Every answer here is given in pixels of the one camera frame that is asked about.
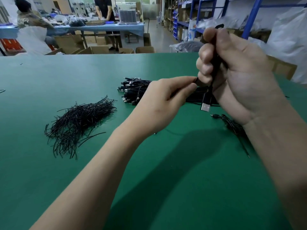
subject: left hand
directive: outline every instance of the left hand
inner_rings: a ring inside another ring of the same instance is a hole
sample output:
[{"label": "left hand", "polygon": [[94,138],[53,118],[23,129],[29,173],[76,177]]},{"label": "left hand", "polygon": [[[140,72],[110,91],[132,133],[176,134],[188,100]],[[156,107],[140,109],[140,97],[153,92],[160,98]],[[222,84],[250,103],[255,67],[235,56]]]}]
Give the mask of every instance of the left hand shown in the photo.
[{"label": "left hand", "polygon": [[196,90],[195,80],[196,77],[174,77],[152,81],[123,124],[144,137],[163,130],[176,116],[186,98]]}]

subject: blue tablecloth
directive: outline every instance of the blue tablecloth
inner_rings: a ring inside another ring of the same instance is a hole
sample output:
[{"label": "blue tablecloth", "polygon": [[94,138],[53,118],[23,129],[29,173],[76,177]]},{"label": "blue tablecloth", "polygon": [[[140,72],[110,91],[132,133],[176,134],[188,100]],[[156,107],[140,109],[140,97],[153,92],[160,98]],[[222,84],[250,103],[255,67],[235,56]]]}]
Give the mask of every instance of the blue tablecloth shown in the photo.
[{"label": "blue tablecloth", "polygon": [[[18,28],[15,26],[0,26],[0,38],[17,38]],[[48,30],[47,35],[63,35],[72,31],[129,31],[139,36],[143,36],[144,23],[136,25],[119,25],[119,24],[105,24],[101,26],[84,26],[84,27],[70,27],[57,26],[54,30]]]}]

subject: bundle of usb cables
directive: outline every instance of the bundle of usb cables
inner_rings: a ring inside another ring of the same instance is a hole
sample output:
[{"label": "bundle of usb cables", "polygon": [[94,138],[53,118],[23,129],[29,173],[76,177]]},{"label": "bundle of usb cables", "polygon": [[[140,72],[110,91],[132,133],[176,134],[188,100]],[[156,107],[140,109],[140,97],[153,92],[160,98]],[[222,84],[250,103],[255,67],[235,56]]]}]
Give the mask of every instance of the bundle of usb cables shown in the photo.
[{"label": "bundle of usb cables", "polygon": [[[125,78],[126,80],[122,82],[122,85],[118,87],[119,92],[124,92],[122,100],[125,103],[130,103],[132,105],[137,105],[140,99],[143,97],[147,90],[147,87],[151,83],[149,80],[142,80],[140,78]],[[208,87],[198,87],[187,99],[186,102],[201,105],[204,93],[207,91]],[[218,106],[216,99],[212,101],[212,106]]]}]

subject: right hand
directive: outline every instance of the right hand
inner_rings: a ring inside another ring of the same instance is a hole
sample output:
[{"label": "right hand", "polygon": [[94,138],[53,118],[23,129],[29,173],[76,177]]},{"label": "right hand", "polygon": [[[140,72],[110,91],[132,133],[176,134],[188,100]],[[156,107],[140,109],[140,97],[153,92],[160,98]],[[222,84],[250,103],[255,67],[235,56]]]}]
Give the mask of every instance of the right hand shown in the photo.
[{"label": "right hand", "polygon": [[[211,42],[216,36],[216,51],[228,64],[221,66],[214,83],[213,95],[221,107],[240,124],[255,118],[278,114],[287,100],[270,70],[266,54],[256,44],[226,29],[207,28],[203,37]],[[215,45],[207,43],[199,50],[196,66],[198,78],[210,84],[210,63]]]}]

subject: person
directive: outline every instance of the person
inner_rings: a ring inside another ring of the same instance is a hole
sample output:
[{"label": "person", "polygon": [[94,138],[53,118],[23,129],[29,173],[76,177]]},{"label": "person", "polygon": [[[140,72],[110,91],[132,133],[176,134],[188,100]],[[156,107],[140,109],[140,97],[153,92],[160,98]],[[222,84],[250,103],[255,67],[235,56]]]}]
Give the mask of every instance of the person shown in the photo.
[{"label": "person", "polygon": [[[207,42],[215,36],[217,53],[228,69],[221,67],[214,96],[243,125],[293,229],[307,229],[307,125],[286,100],[257,45],[229,35],[226,29],[204,31]],[[198,78],[204,83],[212,80],[214,48],[207,43],[199,51]],[[197,88],[195,79],[175,77],[151,82],[128,118],[31,229],[102,229],[134,151],[172,121]]]},{"label": "person", "polygon": [[52,8],[51,13],[53,13],[53,14],[59,14],[58,11],[56,11],[54,8]]},{"label": "person", "polygon": [[[15,5],[18,8],[17,11],[17,25],[18,28],[24,28],[28,26],[38,26],[47,29],[54,29],[54,27],[42,19],[41,15],[37,11],[33,11],[31,3],[26,0],[14,0]],[[46,36],[46,44],[58,47],[55,38]]]},{"label": "person", "polygon": [[[112,1],[111,0],[94,0],[96,11],[98,14],[99,19],[106,19],[106,21],[115,21],[115,16],[112,10]],[[119,31],[107,31],[107,34],[119,34]],[[112,47],[110,50],[118,51],[118,37],[111,36]]]}]

